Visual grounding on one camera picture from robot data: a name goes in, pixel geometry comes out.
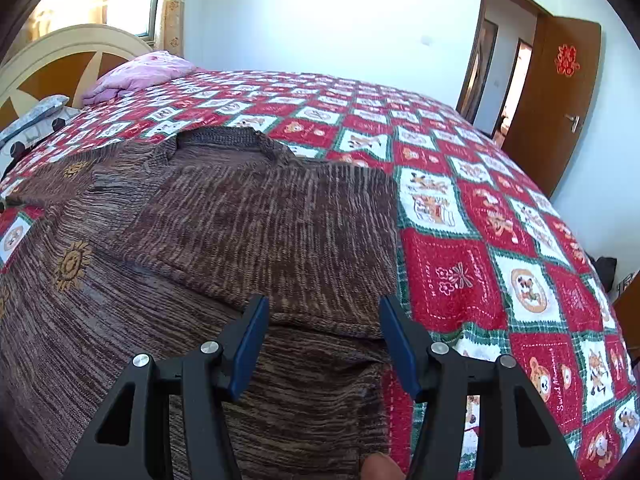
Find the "window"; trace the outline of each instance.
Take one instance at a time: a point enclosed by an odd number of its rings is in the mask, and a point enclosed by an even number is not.
[[[158,0],[40,0],[9,54],[59,28],[79,23],[104,23],[154,41]]]

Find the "red and white checkered bedspread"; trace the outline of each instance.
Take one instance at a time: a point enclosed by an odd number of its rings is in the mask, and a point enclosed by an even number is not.
[[[439,102],[331,76],[201,72],[86,108],[22,160],[8,190],[43,164],[112,142],[160,142],[211,124],[252,126],[299,156],[380,168],[398,182],[398,297],[434,339],[472,357],[513,354],[587,479],[605,477],[638,431],[620,330],[567,225],[490,140]],[[0,218],[4,270],[39,215]],[[406,467],[423,407],[385,378],[391,453]],[[472,477],[479,407],[466,425]]]

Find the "red paper cutout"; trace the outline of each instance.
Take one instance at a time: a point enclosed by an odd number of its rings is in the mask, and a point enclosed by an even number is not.
[[[573,45],[567,46],[564,44],[558,47],[558,56],[555,59],[555,64],[559,74],[571,77],[576,70],[580,70],[580,63],[575,60],[576,53],[576,48]]]

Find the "cream headboard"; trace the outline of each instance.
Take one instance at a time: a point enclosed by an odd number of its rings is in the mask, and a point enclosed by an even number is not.
[[[67,95],[68,106],[81,108],[82,94],[98,78],[151,50],[137,36],[95,23],[28,44],[0,69],[0,131],[49,95]]]

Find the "door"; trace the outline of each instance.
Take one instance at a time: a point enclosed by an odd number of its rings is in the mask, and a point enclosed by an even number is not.
[[[616,318],[633,359],[640,357],[640,273],[614,302]]]
[[[599,23],[538,16],[529,71],[502,150],[548,197],[580,136],[599,59]]]

